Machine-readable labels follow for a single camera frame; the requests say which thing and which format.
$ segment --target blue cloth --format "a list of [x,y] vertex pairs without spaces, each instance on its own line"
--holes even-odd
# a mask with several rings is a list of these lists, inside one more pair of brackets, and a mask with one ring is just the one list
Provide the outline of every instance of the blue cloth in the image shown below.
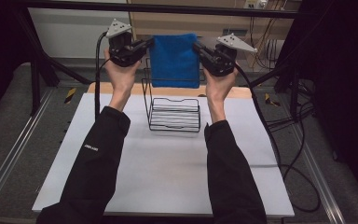
[[200,86],[200,59],[192,49],[196,41],[194,34],[154,35],[154,46],[149,49],[153,87]]

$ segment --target black sleeve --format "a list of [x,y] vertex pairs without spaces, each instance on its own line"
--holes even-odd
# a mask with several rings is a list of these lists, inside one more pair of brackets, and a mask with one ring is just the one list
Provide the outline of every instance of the black sleeve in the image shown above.
[[59,203],[46,207],[37,224],[100,223],[116,190],[117,169],[130,119],[106,106],[76,157]]
[[267,223],[248,161],[226,120],[205,128],[208,188],[214,223]]

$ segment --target gray carpet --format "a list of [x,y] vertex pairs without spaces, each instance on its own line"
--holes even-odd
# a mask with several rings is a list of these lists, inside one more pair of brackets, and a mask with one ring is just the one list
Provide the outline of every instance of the gray carpet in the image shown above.
[[[81,69],[77,72],[92,79],[93,68]],[[257,78],[259,74],[250,74]],[[60,75],[65,81],[71,78]],[[30,74],[27,67],[20,67],[0,103],[0,164],[29,118],[31,111]],[[279,97],[269,88],[274,83],[272,78],[259,87],[257,97],[266,120],[283,119],[286,114],[282,106],[265,103],[264,91],[270,93],[272,101]],[[238,84],[244,84],[239,77]],[[16,166],[0,193],[0,223],[33,223],[36,214],[31,211],[37,196],[37,189],[43,184],[49,167],[54,161],[65,136],[68,123],[75,114],[77,104],[86,86],[76,85],[76,93],[69,105],[63,103],[69,87],[59,87],[55,90],[47,110],[36,126],[34,133],[23,150]],[[348,223],[358,223],[358,184],[345,163],[336,162],[332,158],[330,146],[324,138],[324,132],[316,117],[304,120],[306,139],[312,153],[320,165],[324,177],[333,192],[337,204]],[[291,127],[275,132],[274,137],[281,152],[282,162],[289,163],[298,151],[298,145]],[[295,167],[309,176],[302,157]],[[295,172],[289,173],[286,186],[292,202],[303,208],[312,208],[316,204],[316,196],[310,184]],[[329,223],[324,207],[313,213],[305,213],[295,209],[296,216],[286,218],[287,223]]]

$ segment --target black wire rack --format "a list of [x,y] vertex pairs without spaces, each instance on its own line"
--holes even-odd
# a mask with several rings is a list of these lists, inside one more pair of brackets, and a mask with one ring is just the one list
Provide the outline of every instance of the black wire rack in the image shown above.
[[200,81],[199,79],[152,78],[146,59],[145,77],[142,78],[147,121],[150,131],[191,132],[200,131],[200,103],[197,99],[170,99],[153,97],[152,81]]

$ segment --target white table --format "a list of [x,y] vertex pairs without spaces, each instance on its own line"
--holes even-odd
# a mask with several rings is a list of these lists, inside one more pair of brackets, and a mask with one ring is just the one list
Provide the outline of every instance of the white table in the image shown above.
[[[110,98],[110,94],[101,94],[102,108]],[[130,98],[124,112],[131,119],[131,127],[118,169],[117,190],[105,209],[107,215],[212,215],[207,187],[207,149],[203,137],[203,129],[210,122],[210,115],[206,98],[196,99],[200,101],[201,131],[179,133],[149,131],[144,97],[133,95]],[[83,95],[34,203],[35,212],[59,201],[78,150],[94,122],[93,101],[93,93]],[[226,112],[237,144],[251,166],[268,217],[292,217],[294,211],[269,137],[252,99],[227,98]]]

